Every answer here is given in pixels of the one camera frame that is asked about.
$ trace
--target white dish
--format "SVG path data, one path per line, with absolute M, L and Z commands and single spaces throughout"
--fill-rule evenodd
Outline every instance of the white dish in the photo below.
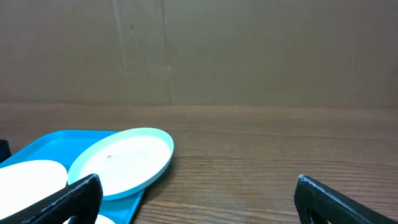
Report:
M 115 224 L 115 223 L 103 215 L 98 215 L 97 219 L 95 220 L 95 224 Z
M 153 183 L 168 166 L 174 144 L 164 131 L 136 128 L 104 138 L 73 162 L 68 184 L 98 174 L 103 200 L 134 194 Z
M 0 169 L 0 220 L 65 187 L 67 170 L 58 162 L 36 160 Z

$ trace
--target brown cardboard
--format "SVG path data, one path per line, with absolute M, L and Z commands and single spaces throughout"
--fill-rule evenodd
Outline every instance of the brown cardboard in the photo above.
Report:
M 397 106 L 398 3 L 0 3 L 0 102 Z

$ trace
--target blue tray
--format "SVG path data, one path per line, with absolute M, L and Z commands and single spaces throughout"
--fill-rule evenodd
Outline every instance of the blue tray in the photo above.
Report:
M 73 161 L 92 144 L 117 131 L 63 130 L 47 134 L 32 142 L 13 156 L 0 163 L 0 168 L 18 162 L 49 159 L 61 163 L 69 170 Z M 102 201 L 99 214 L 115 224 L 130 223 L 138 208 L 144 190 L 119 200 Z

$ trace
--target wood grain surface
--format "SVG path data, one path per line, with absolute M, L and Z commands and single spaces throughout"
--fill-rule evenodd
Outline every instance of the wood grain surface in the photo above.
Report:
M 398 111 L 239 106 L 0 104 L 15 153 L 59 129 L 160 128 L 168 171 L 135 223 L 299 223 L 299 174 L 398 220 Z

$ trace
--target wooden table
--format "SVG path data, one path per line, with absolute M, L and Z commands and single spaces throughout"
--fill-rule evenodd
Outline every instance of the wooden table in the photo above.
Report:
M 148 126 L 175 154 L 136 223 L 299 223 L 299 174 L 398 220 L 396 110 L 0 104 L 12 152 L 59 129 Z

